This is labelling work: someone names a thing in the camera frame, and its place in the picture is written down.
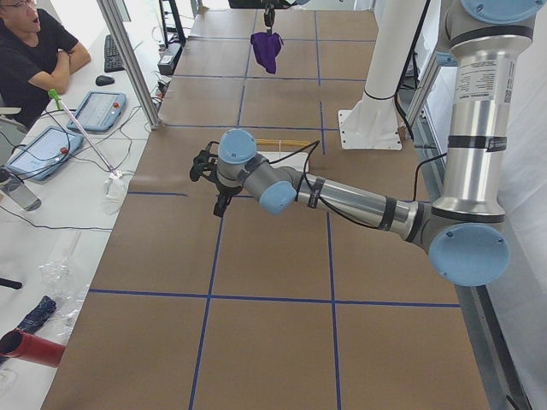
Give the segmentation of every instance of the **white desk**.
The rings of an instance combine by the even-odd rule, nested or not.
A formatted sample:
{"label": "white desk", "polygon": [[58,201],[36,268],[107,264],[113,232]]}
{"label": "white desk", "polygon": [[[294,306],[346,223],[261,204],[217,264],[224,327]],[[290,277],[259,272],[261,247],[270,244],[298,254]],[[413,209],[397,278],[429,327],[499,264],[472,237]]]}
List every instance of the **white desk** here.
{"label": "white desk", "polygon": [[[132,35],[132,32],[137,33],[137,31],[133,31],[131,27],[128,28],[128,31],[132,41],[135,39],[138,42],[144,40],[136,47],[135,53],[149,90],[152,91],[157,82],[156,64],[159,60],[156,44],[151,38],[139,39]],[[143,36],[149,34],[143,28],[140,28],[140,31]],[[62,100],[70,108],[77,108],[89,90],[125,92],[127,106],[115,125],[116,127],[126,121],[132,108],[139,104],[125,71],[109,74],[115,78],[115,83],[112,85],[104,87],[95,85],[95,78],[103,73],[105,33],[102,32],[97,37],[90,48],[91,63],[72,76],[69,91],[62,96]],[[52,111],[56,109],[56,106],[51,102],[47,109]],[[68,117],[65,114],[55,113],[54,116],[62,126],[68,123]],[[55,122],[49,116],[38,120],[23,143],[32,141],[45,127],[54,124]],[[131,138],[132,147],[120,170],[134,171],[150,131],[141,110],[124,126],[123,131]],[[100,150],[112,164],[117,165],[125,157],[130,142],[119,132],[104,141],[104,136],[93,137],[97,143],[100,142]],[[86,149],[77,157],[101,163],[92,149]],[[26,182],[42,200],[42,206],[36,211],[31,213],[22,211],[8,198],[4,198],[1,204],[6,209],[37,225],[95,226],[110,229],[114,226],[117,213],[110,215],[103,210],[105,202],[103,183],[107,178],[108,174],[99,169],[97,165],[72,159],[45,182]],[[72,262],[74,278],[80,284],[81,296],[83,296],[86,291],[85,285],[91,282],[109,239],[109,231],[37,229],[1,209],[0,232],[2,233],[0,236],[0,247],[2,248],[0,277],[23,283],[21,290],[0,287],[1,335],[17,326],[25,315],[36,307],[42,296],[50,295],[48,287],[41,280],[39,266],[52,261],[60,261],[66,254],[66,248],[74,245],[74,251],[69,260]],[[59,304],[53,318],[61,316],[59,313],[69,312],[74,306],[81,306],[81,302],[66,302],[64,306]],[[68,334],[59,334],[63,329],[61,324],[60,320],[50,320],[37,334],[66,344]],[[10,410],[39,409],[55,372],[56,369],[50,367],[10,359],[0,367],[0,408]],[[3,376],[16,376],[16,380],[5,391],[6,385]]]}

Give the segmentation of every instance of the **hanging purple object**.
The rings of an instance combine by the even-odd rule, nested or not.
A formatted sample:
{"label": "hanging purple object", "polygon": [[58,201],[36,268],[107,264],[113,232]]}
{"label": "hanging purple object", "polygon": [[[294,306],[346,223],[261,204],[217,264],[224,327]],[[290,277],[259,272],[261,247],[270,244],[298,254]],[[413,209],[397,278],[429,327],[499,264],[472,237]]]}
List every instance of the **hanging purple object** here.
{"label": "hanging purple object", "polygon": [[266,68],[270,74],[275,74],[275,57],[281,51],[283,40],[278,33],[256,32],[251,34],[250,43],[253,44],[256,62]]}

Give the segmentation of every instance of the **red cylinder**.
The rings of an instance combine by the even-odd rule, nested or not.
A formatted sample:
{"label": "red cylinder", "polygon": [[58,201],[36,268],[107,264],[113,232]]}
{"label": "red cylinder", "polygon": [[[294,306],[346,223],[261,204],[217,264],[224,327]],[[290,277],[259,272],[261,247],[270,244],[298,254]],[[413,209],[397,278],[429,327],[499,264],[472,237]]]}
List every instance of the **red cylinder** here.
{"label": "red cylinder", "polygon": [[45,366],[59,366],[64,351],[59,343],[17,329],[0,339],[0,354]]}

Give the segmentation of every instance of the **grid of blue tape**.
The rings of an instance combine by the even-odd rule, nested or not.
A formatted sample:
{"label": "grid of blue tape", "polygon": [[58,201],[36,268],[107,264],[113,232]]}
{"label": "grid of blue tape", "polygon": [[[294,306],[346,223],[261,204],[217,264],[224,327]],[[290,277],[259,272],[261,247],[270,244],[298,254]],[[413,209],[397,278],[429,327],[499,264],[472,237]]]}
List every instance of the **grid of blue tape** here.
{"label": "grid of blue tape", "polygon": [[[321,41],[340,41],[340,42],[355,42],[355,40],[319,40],[318,35],[318,24],[317,24],[317,12],[315,12],[315,39],[314,40],[299,40],[299,41],[315,41],[316,51],[317,51],[317,78],[316,79],[303,79],[317,81],[321,85],[321,81],[334,81],[334,80],[344,80],[344,81],[362,81],[359,79],[322,79],[321,78],[321,56],[320,56],[320,47],[319,43]],[[223,39],[244,39],[247,38],[223,38]],[[361,40],[361,42],[373,42],[372,40]],[[235,79],[265,79],[266,77],[256,77],[249,76],[249,68],[251,61],[251,51],[252,48],[249,47],[249,54],[247,56],[247,68],[245,71],[244,77],[238,76],[201,76],[201,75],[175,75],[176,77],[192,77],[192,78],[235,78]],[[241,116],[243,113],[245,98],[245,85],[241,91],[241,98],[239,102],[239,111],[238,111],[238,120],[236,126],[240,125]],[[325,132],[326,131],[338,131],[338,129],[325,128],[324,127],[324,116],[323,116],[323,105],[320,101],[319,103],[320,117],[321,117],[321,128],[308,128],[308,127],[275,127],[275,126],[246,126],[245,128],[250,129],[280,129],[280,130],[298,130],[298,131],[320,131],[321,132],[321,147],[322,153],[326,153],[326,141],[325,141]],[[171,127],[192,127],[192,128],[228,128],[231,126],[190,126],[190,125],[170,125]],[[128,192],[129,195],[171,195],[171,196],[185,196],[185,194],[180,193],[165,193],[165,192]],[[199,347],[197,351],[196,366],[194,370],[194,378],[191,387],[191,397],[188,404],[188,410],[193,410],[194,401],[196,397],[197,384],[199,379],[199,369],[201,365],[201,358],[203,354],[203,342],[205,340],[205,334],[207,330],[207,322],[209,319],[209,307],[210,303],[214,299],[218,300],[234,300],[234,301],[255,301],[255,302],[291,302],[291,303],[315,303],[315,304],[330,304],[332,308],[332,341],[334,347],[334,365],[335,365],[335,380],[336,380],[336,401],[337,401],[337,410],[342,410],[342,394],[340,386],[340,366],[339,366],[339,357],[338,357],[338,328],[337,328],[337,315],[336,307],[337,305],[369,305],[369,306],[390,306],[390,307],[405,307],[405,308],[459,308],[460,305],[457,303],[423,303],[423,302],[383,302],[383,301],[345,301],[338,300],[336,298],[336,283],[334,275],[334,264],[332,257],[332,230],[331,230],[331,219],[330,214],[326,214],[326,234],[328,241],[328,260],[329,260],[329,271],[330,271],[330,282],[331,282],[331,298],[329,299],[305,299],[305,298],[290,298],[290,297],[262,297],[262,296],[229,296],[229,295],[214,295],[213,286],[215,282],[215,273],[216,273],[216,263],[218,260],[218,254],[221,244],[222,236],[222,227],[223,222],[221,221],[218,236],[216,239],[215,247],[215,257],[213,261],[213,267],[211,269],[211,277],[209,281],[209,290],[207,295],[205,294],[192,294],[192,293],[170,293],[170,292],[146,292],[146,291],[131,291],[131,290],[101,290],[101,289],[90,289],[91,293],[98,294],[114,294],[114,295],[131,295],[131,296],[163,296],[163,297],[183,297],[183,298],[198,298],[206,300],[205,313],[203,315],[203,324],[202,332],[199,341]]]}

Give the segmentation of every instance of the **blue cloth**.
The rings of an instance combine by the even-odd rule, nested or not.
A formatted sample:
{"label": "blue cloth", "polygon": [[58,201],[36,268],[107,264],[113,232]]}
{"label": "blue cloth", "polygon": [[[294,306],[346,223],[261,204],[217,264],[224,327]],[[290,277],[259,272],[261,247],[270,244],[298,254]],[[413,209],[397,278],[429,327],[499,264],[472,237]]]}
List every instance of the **blue cloth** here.
{"label": "blue cloth", "polygon": [[[16,329],[34,334],[42,328],[44,323],[55,312],[57,305],[48,296],[44,296],[40,303],[19,323]],[[0,356],[0,366],[9,357]]]}

